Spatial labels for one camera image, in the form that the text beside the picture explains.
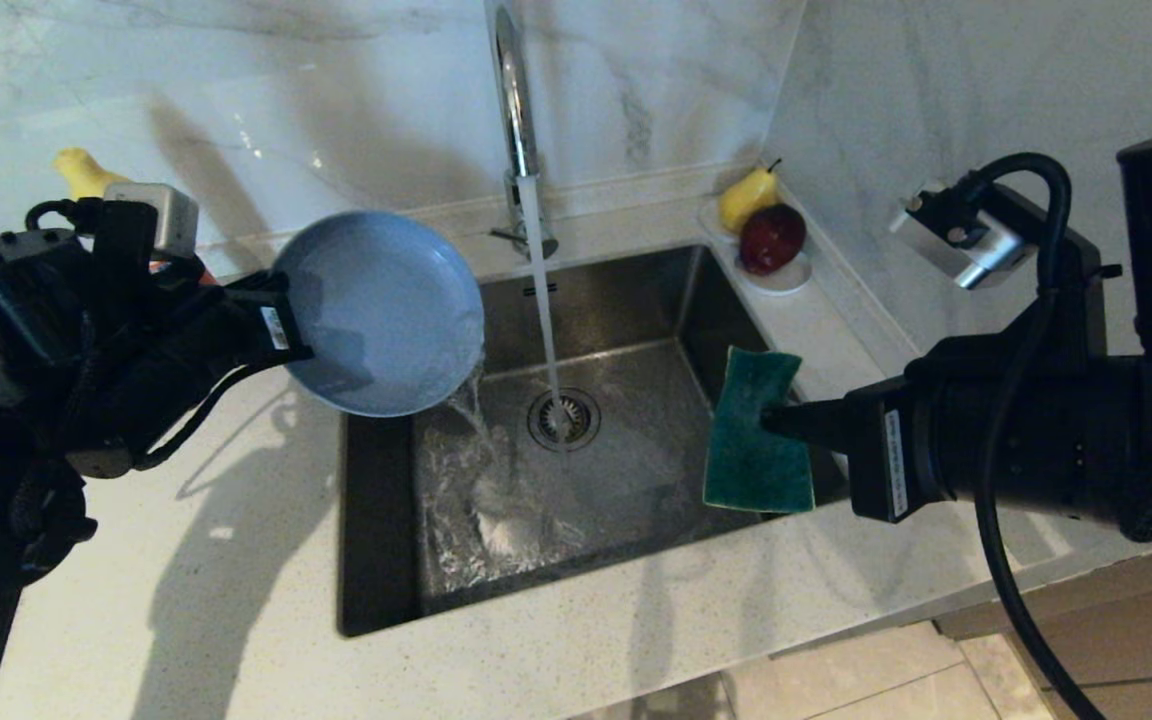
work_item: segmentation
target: running water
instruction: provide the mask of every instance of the running water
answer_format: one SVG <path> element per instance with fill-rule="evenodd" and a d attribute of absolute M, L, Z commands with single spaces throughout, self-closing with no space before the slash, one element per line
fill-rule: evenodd
<path fill-rule="evenodd" d="M 531 279 L 536 283 L 536 305 L 540 310 L 540 336 L 545 342 L 545 373 L 550 379 L 550 400 L 553 401 L 554 430 L 558 431 L 558 447 L 567 455 L 567 412 L 558 386 L 558 356 L 554 354 L 554 327 L 550 319 L 550 283 L 545 281 L 545 253 L 541 249 L 545 236 L 540 227 L 540 199 L 536 196 L 536 177 L 518 179 L 518 197 L 522 202 L 522 223 L 526 228 L 526 251 L 531 255 Z"/>
<path fill-rule="evenodd" d="M 447 402 L 447 406 L 452 410 L 456 410 L 462 418 L 465 418 L 467 423 L 471 425 L 473 432 L 479 437 L 479 441 L 488 448 L 488 454 L 492 455 L 492 462 L 495 464 L 500 457 L 497 455 L 495 444 L 492 441 L 492 430 L 488 429 L 488 422 L 483 415 L 483 404 L 479 401 L 479 386 L 482 382 L 483 359 L 480 357 L 473 365 L 470 377 L 444 402 Z"/>

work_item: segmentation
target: black cable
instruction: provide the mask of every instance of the black cable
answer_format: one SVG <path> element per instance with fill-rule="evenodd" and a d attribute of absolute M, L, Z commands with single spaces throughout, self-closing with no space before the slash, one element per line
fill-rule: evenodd
<path fill-rule="evenodd" d="M 74 200 L 46 200 L 40 202 L 40 204 L 35 205 L 24 215 L 24 229 L 28 232 L 36 232 L 38 229 L 38 220 L 40 220 L 47 213 L 59 213 L 69 218 L 70 211 L 74 209 Z"/>
<path fill-rule="evenodd" d="M 1101 712 L 1087 699 L 1087 695 L 1083 694 L 1082 688 L 1078 688 L 1078 683 L 1070 679 L 1068 670 L 1056 658 L 1056 653 L 1052 652 L 1051 646 L 1043 638 L 1043 634 L 1039 632 L 1038 624 L 1029 615 L 1024 598 L 1020 596 L 1020 589 L 1016 588 L 1016 579 L 1011 576 L 1011 566 L 1007 562 L 1002 532 L 998 528 L 996 497 L 995 488 L 993 488 L 998 447 L 1002 441 L 1007 415 L 1011 412 L 1011 402 L 1015 401 L 1020 385 L 1024 382 L 1030 366 L 1033 365 L 1039 347 L 1043 347 L 1047 328 L 1051 327 L 1052 316 L 1056 312 L 1056 296 L 1060 285 L 1060 245 L 1064 241 L 1064 229 L 1069 223 L 1071 183 L 1069 173 L 1066 173 L 1064 167 L 1061 167 L 1056 160 L 1047 156 L 1039 156 L 1037 152 L 1020 152 L 1020 154 L 1007 156 L 990 162 L 978 172 L 969 173 L 955 188 L 956 191 L 963 192 L 965 200 L 972 202 L 978 199 L 979 195 L 996 179 L 1021 170 L 1038 174 L 1043 181 L 1047 182 L 1048 190 L 1047 219 L 1043 225 L 1043 237 L 1038 249 L 1038 309 L 1033 319 L 1030 320 L 1024 340 L 1016 348 L 1016 355 L 1007 365 L 1000 387 L 998 387 L 986 441 L 984 441 L 983 467 L 978 475 L 977 487 L 975 487 L 975 515 L 977 515 L 977 525 L 980 530 L 980 547 L 990 566 L 990 575 L 998 591 L 998 600 L 1005 607 L 1007 617 L 1011 621 L 1011 628 L 1016 630 L 1016 637 L 1020 637 L 1020 642 L 1024 644 L 1038 669 L 1043 670 L 1043 675 L 1076 717 L 1082 720 L 1105 720 Z"/>
<path fill-rule="evenodd" d="M 55 446 L 65 447 L 69 442 L 69 432 L 74 419 L 78 418 L 78 412 L 91 401 L 92 393 L 96 392 L 97 379 L 100 373 L 97 369 L 101 365 L 101 353 L 96 347 L 96 323 L 92 314 L 83 310 L 82 325 L 79 325 L 79 338 L 82 342 L 82 363 L 78 364 L 78 373 L 74 379 L 69 397 L 65 401 L 65 410 L 60 415 L 54 433 Z"/>
<path fill-rule="evenodd" d="M 964 200 L 975 204 L 993 181 L 1024 170 L 1047 183 L 1047 222 L 1043 226 L 1043 241 L 1038 243 L 1038 290 L 1051 290 L 1060 285 L 1060 242 L 1064 240 L 1071 206 L 1073 183 L 1064 166 L 1039 152 L 1016 152 L 968 173 L 955 190 L 963 195 Z"/>
<path fill-rule="evenodd" d="M 182 429 L 177 430 L 177 433 L 169 439 L 169 441 L 164 442 L 156 450 L 147 452 L 145 457 L 142 457 L 136 462 L 137 470 L 149 470 L 151 468 L 157 468 L 162 464 L 166 458 L 172 457 L 175 450 L 179 450 L 180 446 L 184 445 L 189 437 L 194 435 L 195 430 L 202 427 L 202 422 L 207 418 L 211 410 L 214 409 L 217 402 L 220 401 L 220 396 L 225 394 L 226 391 L 236 386 L 238 382 L 243 382 L 247 378 L 260 373 L 263 370 L 268 370 L 278 365 L 287 363 L 287 355 L 279 355 L 275 359 L 266 359 L 264 363 L 256 363 L 252 365 L 244 365 L 234 370 L 233 373 L 225 376 L 220 382 L 215 384 L 214 388 L 211 388 L 210 394 L 198 404 L 198 409 L 194 411 L 194 415 L 189 416 Z"/>

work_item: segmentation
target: green sponge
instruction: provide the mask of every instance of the green sponge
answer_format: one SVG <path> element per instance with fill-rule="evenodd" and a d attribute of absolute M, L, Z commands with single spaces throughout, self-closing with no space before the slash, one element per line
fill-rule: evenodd
<path fill-rule="evenodd" d="M 708 431 L 705 505 L 750 511 L 814 507 L 808 446 L 764 430 L 764 407 L 785 406 L 803 364 L 783 353 L 727 353 L 727 378 Z"/>

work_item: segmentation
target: water stream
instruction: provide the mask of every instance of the water stream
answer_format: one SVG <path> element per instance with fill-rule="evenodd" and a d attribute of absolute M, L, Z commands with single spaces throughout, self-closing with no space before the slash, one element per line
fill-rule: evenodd
<path fill-rule="evenodd" d="M 531 279 L 536 283 L 536 305 L 540 310 L 540 338 L 545 343 L 545 374 L 550 379 L 550 400 L 553 401 L 554 429 L 558 447 L 566 455 L 568 418 L 558 386 L 558 355 L 554 353 L 554 325 L 550 318 L 550 282 L 545 279 L 545 234 L 540 226 L 540 197 L 536 195 L 536 177 L 518 179 L 522 200 L 522 222 L 526 228 L 526 251 L 531 255 Z"/>
<path fill-rule="evenodd" d="M 545 276 L 540 203 L 536 179 L 518 179 L 522 214 L 526 227 L 526 249 L 531 253 L 531 278 L 545 346 L 545 378 L 553 410 L 548 417 L 558 434 L 560 473 L 568 469 L 567 434 L 573 426 L 559 395 L 558 353 L 554 350 L 553 321 L 550 318 L 550 285 Z M 435 538 L 431 558 L 431 579 L 468 588 L 480 579 L 522 573 L 545 564 L 548 556 L 562 556 L 568 544 L 584 541 L 582 532 L 554 518 L 541 503 L 526 470 L 513 465 L 515 450 L 503 427 L 491 427 L 479 395 L 483 363 L 476 366 L 445 404 L 470 424 L 476 442 L 457 445 L 450 437 L 426 437 L 424 446 L 437 456 L 439 483 L 422 501 L 425 523 Z M 457 478 L 471 478 L 470 483 Z M 467 544 L 465 538 L 477 543 Z"/>

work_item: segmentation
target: label sticker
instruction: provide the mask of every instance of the label sticker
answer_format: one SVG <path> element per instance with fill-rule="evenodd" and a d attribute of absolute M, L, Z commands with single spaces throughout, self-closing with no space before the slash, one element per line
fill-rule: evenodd
<path fill-rule="evenodd" d="M 900 518 L 909 510 L 909 495 L 905 493 L 905 448 L 900 442 L 900 410 L 888 410 L 884 416 L 884 429 L 887 437 L 887 475 L 892 483 L 892 518 Z"/>
<path fill-rule="evenodd" d="M 268 329 L 270 342 L 274 343 L 275 350 L 288 350 L 291 343 L 287 342 L 287 333 L 283 332 L 283 320 L 279 318 L 278 310 L 272 306 L 262 306 L 260 314 L 265 318 L 265 329 Z"/>

